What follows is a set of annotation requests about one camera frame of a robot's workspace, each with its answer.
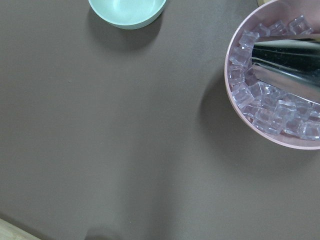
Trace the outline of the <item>mint green bowl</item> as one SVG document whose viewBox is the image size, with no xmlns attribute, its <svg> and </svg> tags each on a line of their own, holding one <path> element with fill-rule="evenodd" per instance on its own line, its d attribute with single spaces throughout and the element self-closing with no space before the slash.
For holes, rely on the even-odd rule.
<svg viewBox="0 0 320 240">
<path fill-rule="evenodd" d="M 90 0 L 91 9 L 110 25 L 136 30 L 154 22 L 163 12 L 166 0 Z"/>
</svg>

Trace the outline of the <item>clear ice cubes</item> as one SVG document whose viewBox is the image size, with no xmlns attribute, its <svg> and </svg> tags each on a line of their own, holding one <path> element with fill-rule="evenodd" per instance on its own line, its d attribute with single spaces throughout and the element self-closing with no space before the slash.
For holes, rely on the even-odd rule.
<svg viewBox="0 0 320 240">
<path fill-rule="evenodd" d="M 259 37 L 292 36 L 282 20 L 255 23 L 235 34 L 226 57 L 226 88 L 230 101 L 250 127 L 277 141 L 320 143 L 320 105 L 300 99 L 259 80 L 249 58 Z"/>
</svg>

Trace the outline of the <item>metal ice scoop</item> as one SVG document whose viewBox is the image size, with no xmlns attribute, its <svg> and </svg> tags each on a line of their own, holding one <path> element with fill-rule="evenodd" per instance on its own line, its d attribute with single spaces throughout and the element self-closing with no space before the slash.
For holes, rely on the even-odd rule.
<svg viewBox="0 0 320 240">
<path fill-rule="evenodd" d="M 251 63 L 258 80 L 309 102 L 320 103 L 320 35 L 261 37 Z"/>
</svg>

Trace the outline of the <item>wooden cutting board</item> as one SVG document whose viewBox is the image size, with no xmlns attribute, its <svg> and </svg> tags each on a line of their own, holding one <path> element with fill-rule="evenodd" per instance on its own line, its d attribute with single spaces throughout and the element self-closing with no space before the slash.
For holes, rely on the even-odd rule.
<svg viewBox="0 0 320 240">
<path fill-rule="evenodd" d="M 0 220 L 0 240 L 40 240 L 34 235 L 8 223 Z"/>
</svg>

